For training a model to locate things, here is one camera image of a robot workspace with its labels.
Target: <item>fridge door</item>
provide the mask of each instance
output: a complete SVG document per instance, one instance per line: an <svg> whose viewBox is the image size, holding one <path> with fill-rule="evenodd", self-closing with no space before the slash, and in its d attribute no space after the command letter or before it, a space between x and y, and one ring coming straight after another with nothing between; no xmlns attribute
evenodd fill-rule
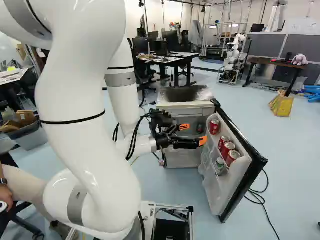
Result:
<svg viewBox="0 0 320 240"><path fill-rule="evenodd" d="M216 99L211 102L215 105L215 113L206 122L208 140L201 154L201 164L198 171L204 177L202 184L212 214L219 216L220 221L225 223L266 166L268 160L262 157L249 143L222 110L220 103ZM219 121L220 130L216 135L210 133L212 120ZM230 137L236 146L236 151L241 155L229 166L226 163L226 157L223 157L218 149L221 136ZM224 167L221 162L217 163L218 158L224 160Z"/></svg>

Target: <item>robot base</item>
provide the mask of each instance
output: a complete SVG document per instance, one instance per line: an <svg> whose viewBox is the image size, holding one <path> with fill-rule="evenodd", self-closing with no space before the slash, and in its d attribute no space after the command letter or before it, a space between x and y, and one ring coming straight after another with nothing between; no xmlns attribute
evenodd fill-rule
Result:
<svg viewBox="0 0 320 240"><path fill-rule="evenodd" d="M193 240L193 206L164 205L142 202L141 215L145 228L145 240ZM143 240L139 218L124 240Z"/></svg>

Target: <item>table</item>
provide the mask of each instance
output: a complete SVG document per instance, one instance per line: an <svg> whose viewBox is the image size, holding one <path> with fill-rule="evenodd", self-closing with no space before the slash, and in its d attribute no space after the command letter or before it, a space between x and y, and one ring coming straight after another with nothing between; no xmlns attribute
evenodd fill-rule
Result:
<svg viewBox="0 0 320 240"><path fill-rule="evenodd" d="M191 62L194 58L199 57L199 53L193 52L169 52L166 57L169 61L163 62L161 60L150 60L147 58L141 58L139 60L145 61L147 63L152 63L155 65L159 65L160 67L160 78L166 79L166 68L165 67L173 67L174 68L174 86L179 87L179 67L187 66L187 76L186 76L186 86L192 86L197 82L191 82Z"/></svg>
<svg viewBox="0 0 320 240"><path fill-rule="evenodd" d="M285 92L285 97L290 96L292 88L293 88L294 84L296 83L297 78L299 77L301 71L306 69L305 65L304 66L297 66L297 65L287 64L287 63L283 63L283 62L277 62L277 61L274 62L274 61L271 61L271 59L267 58L267 57L251 57L251 58L248 58L247 61L249 63L251 63L251 65L250 65L250 70L249 70L248 76L245 80L245 84L242 86L243 88L245 88L246 86L250 85L253 82L252 80L250 80L250 77L251 77L252 71L253 71L256 64L276 65L279 67L287 67L287 68L296 69L295 74L293 76L293 79L290 83L290 86Z"/></svg>
<svg viewBox="0 0 320 240"><path fill-rule="evenodd" d="M166 57L168 61L164 61L164 56L158 56L161 59L149 59L149 58L138 58L140 61L144 61L145 64L159 65L160 68L160 79L167 79L166 67L174 68L174 85L178 83L179 86L179 66L183 65L183 59L178 57Z"/></svg>
<svg viewBox="0 0 320 240"><path fill-rule="evenodd" d="M10 80L6 80L6 78L0 77L0 93L4 96L9 107L12 108L15 112L22 109L18 103L17 94L12 88L12 83L20 81L28 70L29 68L22 69L22 76L18 76L17 78L11 78Z"/></svg>
<svg viewBox="0 0 320 240"><path fill-rule="evenodd" d="M186 65L186 86L192 86L196 84L196 81L191 82L191 63L194 58L197 58L200 56L199 53L194 53L194 52L169 52L168 54L169 57L175 57L175 58L181 58L183 59L183 64ZM174 81L174 86L179 87L179 79L178 82Z"/></svg>

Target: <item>computer monitor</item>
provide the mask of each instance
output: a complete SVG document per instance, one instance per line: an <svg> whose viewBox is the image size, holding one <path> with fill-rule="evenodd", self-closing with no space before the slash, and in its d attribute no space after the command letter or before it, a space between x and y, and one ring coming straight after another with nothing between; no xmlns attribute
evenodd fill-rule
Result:
<svg viewBox="0 0 320 240"><path fill-rule="evenodd" d="M166 39L168 51L178 52L179 51L179 38L177 31L165 31L162 33L163 39Z"/></svg>
<svg viewBox="0 0 320 240"><path fill-rule="evenodd" d="M254 24L252 24L251 32L252 33L262 32L264 28L265 28L264 24L256 24L256 23L254 23Z"/></svg>
<svg viewBox="0 0 320 240"><path fill-rule="evenodd" d="M157 39L159 37L159 32L158 31L150 31L148 33L148 38L149 39Z"/></svg>
<svg viewBox="0 0 320 240"><path fill-rule="evenodd" d="M136 37L132 39L133 49L137 54L148 54L148 38L146 37Z"/></svg>
<svg viewBox="0 0 320 240"><path fill-rule="evenodd" d="M145 38L146 37L146 30L144 28L137 28L136 35L140 38Z"/></svg>
<svg viewBox="0 0 320 240"><path fill-rule="evenodd" d="M168 46L167 42L163 40L152 41L152 51L155 52L158 56L168 56Z"/></svg>

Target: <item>black strap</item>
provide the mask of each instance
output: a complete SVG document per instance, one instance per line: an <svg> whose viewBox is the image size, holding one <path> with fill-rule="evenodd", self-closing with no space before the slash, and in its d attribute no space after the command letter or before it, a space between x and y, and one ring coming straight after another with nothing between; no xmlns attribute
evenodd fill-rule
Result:
<svg viewBox="0 0 320 240"><path fill-rule="evenodd" d="M99 113L98 115L95 115L95 116L91 116L91 117L87 117L87 118L83 118L83 119L78 119L78 120L71 120L71 121L42 121L42 120L40 120L40 122L42 124L47 124L47 125L78 124L78 123L87 122L87 121L90 121L90 120L93 120L93 119L100 118L105 113L106 113L106 110L104 110L102 113Z"/></svg>
<svg viewBox="0 0 320 240"><path fill-rule="evenodd" d="M134 69L134 66L108 67L108 70Z"/></svg>

